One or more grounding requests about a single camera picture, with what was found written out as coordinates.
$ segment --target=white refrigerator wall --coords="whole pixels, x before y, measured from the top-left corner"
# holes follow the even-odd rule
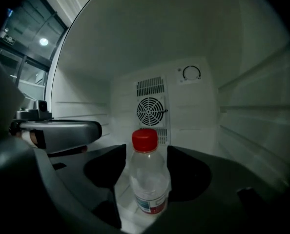
[[[201,82],[179,85],[176,68],[196,63]],[[53,116],[99,121],[92,149],[131,142],[135,82],[163,75],[171,145],[289,185],[290,36],[265,0],[91,0],[58,66]]]

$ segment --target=ceiling light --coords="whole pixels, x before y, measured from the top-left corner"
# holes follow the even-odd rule
[[[40,39],[40,44],[41,44],[42,46],[46,46],[46,45],[48,44],[48,39],[46,39],[46,38],[42,38],[42,39]]]

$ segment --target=plastic bottle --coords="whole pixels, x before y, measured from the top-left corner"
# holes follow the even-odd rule
[[[157,214],[167,206],[170,174],[158,147],[153,129],[140,129],[132,134],[134,152],[130,163],[130,185],[140,209]]]

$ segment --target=bottle label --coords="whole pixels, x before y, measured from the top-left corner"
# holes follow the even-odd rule
[[[154,200],[146,200],[136,197],[136,202],[141,210],[148,214],[156,214],[161,212],[166,206],[166,194]]]

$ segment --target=red bottle cap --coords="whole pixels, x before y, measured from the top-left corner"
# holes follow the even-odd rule
[[[158,146],[158,136],[154,129],[140,129],[132,134],[134,150],[138,153],[155,151]]]

